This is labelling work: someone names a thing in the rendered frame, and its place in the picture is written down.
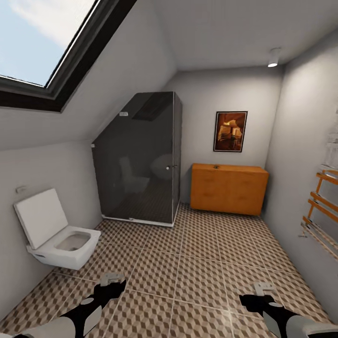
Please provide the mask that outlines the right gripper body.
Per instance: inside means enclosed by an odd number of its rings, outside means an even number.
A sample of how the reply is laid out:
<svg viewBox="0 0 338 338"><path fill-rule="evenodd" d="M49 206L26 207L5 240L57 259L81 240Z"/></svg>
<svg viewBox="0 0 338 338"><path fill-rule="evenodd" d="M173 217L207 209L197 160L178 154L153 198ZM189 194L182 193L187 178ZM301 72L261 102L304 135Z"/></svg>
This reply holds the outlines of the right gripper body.
<svg viewBox="0 0 338 338"><path fill-rule="evenodd" d="M270 295L255 296L255 295L245 294L244 300L245 300L246 308L249 312L258 312L261 315L259 311L260 302L262 300L274 301L274 298Z"/></svg>

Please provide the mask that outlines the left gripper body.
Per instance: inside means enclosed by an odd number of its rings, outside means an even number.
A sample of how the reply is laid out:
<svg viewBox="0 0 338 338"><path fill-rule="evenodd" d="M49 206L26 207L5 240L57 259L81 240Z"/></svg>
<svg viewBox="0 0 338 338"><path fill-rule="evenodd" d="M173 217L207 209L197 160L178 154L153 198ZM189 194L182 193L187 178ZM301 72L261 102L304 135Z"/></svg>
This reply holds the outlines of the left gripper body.
<svg viewBox="0 0 338 338"><path fill-rule="evenodd" d="M106 305L107 305L107 303L109 302L110 299L117 299L118 297L120 297L120 295L121 295L120 285L121 285L120 282L110 283L110 285L102 286L102 287L100 286L100 284L97 284L94 287L94 294L97 293L97 292L105 293L105 295L107 297L107 302L106 302Z"/></svg>

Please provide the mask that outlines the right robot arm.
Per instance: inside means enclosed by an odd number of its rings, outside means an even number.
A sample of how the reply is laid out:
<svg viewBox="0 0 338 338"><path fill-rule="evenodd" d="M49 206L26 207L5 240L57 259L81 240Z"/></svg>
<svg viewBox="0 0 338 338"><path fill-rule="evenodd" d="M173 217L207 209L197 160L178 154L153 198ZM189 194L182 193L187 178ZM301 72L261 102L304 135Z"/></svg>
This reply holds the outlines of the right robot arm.
<svg viewBox="0 0 338 338"><path fill-rule="evenodd" d="M275 291L271 282L253 282L254 295L239 295L249 312L258 312L277 338L338 338L338 326L298 315L274 301L264 291Z"/></svg>

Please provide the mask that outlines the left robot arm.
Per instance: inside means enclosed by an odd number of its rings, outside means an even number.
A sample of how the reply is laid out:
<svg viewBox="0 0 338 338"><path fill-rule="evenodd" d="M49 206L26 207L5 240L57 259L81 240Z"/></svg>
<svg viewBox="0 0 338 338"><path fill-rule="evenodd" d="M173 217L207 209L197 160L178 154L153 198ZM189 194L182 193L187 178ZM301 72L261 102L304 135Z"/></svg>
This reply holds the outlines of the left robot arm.
<svg viewBox="0 0 338 338"><path fill-rule="evenodd" d="M99 323L102 309L109 300L120 297L126 287L126 280L122 283L110 283L109 280L123 277L121 271L103 273L101 283L94 287L94 294L83 300L78 307L49 323L29 328L11 338L85 338Z"/></svg>

